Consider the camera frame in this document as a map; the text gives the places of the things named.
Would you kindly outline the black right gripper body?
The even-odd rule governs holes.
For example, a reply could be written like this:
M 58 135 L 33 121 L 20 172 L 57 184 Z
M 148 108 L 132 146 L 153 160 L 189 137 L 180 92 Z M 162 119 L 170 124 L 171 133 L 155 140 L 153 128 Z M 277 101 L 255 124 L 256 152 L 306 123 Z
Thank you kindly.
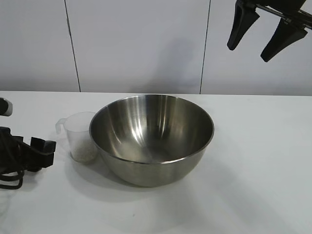
M 304 28 L 312 28 L 312 15 L 301 10 L 304 0 L 237 0 L 254 1 L 256 8 L 270 12 L 281 17 L 287 22 L 294 22 Z

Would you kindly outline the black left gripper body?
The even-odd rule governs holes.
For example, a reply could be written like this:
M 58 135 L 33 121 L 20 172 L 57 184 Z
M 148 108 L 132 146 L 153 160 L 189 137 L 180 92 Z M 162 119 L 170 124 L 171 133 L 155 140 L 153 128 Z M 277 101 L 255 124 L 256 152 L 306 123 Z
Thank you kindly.
M 26 144 L 21 136 L 11 135 L 10 128 L 0 128 L 0 172 L 35 171 L 53 165 L 55 141 L 32 137 Z

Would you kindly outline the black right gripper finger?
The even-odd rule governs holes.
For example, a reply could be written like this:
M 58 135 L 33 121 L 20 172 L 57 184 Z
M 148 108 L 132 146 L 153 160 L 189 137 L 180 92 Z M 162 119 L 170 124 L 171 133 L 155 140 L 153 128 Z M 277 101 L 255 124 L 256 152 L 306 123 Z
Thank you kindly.
M 302 25 L 281 19 L 275 33 L 260 56 L 265 62 L 268 62 L 283 49 L 303 39 L 306 35 L 307 31 Z
M 233 26 L 227 42 L 231 51 L 238 46 L 243 36 L 259 17 L 254 1 L 237 1 L 235 3 Z

